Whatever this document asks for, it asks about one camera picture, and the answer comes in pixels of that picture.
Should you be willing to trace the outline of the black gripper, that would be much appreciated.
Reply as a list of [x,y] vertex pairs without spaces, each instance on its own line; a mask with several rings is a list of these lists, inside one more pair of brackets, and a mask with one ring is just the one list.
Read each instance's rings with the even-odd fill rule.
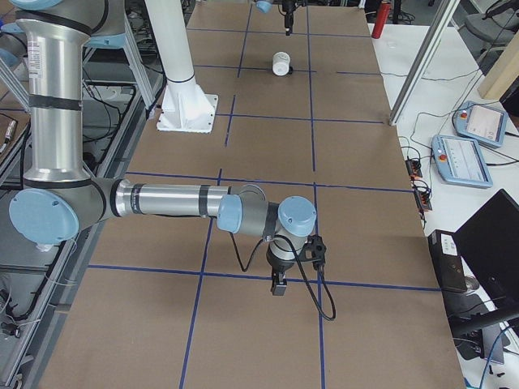
[[282,0],[281,1],[281,12],[284,15],[285,29],[293,28],[295,10],[296,10],[296,1],[295,0]]
[[287,282],[284,279],[285,273],[295,264],[295,260],[280,259],[275,254],[268,254],[268,263],[272,268],[271,294],[273,296],[284,296],[287,289]]

